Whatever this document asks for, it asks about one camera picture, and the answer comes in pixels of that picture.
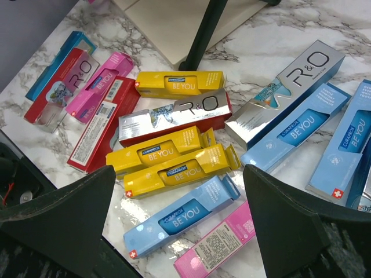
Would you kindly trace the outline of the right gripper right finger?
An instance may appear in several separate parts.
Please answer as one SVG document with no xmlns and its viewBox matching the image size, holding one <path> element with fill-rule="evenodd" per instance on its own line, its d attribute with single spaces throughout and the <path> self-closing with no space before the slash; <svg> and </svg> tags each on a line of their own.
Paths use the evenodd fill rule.
<svg viewBox="0 0 371 278">
<path fill-rule="evenodd" d="M 247 164 L 243 181 L 267 277 L 370 277 L 370 214 Z"/>
</svg>

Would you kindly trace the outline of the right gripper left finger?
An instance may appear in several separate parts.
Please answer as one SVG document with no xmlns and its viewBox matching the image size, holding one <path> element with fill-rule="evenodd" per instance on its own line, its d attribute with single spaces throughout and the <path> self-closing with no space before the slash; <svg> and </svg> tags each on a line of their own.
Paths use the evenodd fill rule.
<svg viewBox="0 0 371 278">
<path fill-rule="evenodd" d="M 1 210 L 1 230 L 78 277 L 138 277 L 102 238 L 115 172 L 103 166 L 60 189 Z"/>
</svg>

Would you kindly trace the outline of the pink toothpaste box back side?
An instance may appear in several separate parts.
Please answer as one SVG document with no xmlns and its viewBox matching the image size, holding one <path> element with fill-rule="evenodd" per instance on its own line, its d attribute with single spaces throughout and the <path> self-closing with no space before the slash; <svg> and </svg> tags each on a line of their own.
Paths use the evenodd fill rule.
<svg viewBox="0 0 371 278">
<path fill-rule="evenodd" d="M 244 202 L 174 263 L 180 277 L 208 277 L 256 235 Z"/>
</svg>

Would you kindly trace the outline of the pink toothpaste box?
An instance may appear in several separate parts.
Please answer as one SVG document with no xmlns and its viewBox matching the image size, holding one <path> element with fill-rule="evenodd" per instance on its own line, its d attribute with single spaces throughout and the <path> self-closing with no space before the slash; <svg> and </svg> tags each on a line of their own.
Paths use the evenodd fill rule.
<svg viewBox="0 0 371 278">
<path fill-rule="evenodd" d="M 208 277 L 256 235 L 244 202 L 174 263 L 180 277 Z"/>
<path fill-rule="evenodd" d="M 78 95 L 67 105 L 67 113 L 82 123 L 88 123 L 115 78 L 127 76 L 133 66 L 133 60 L 128 54 L 113 52 L 92 75 Z"/>
</svg>

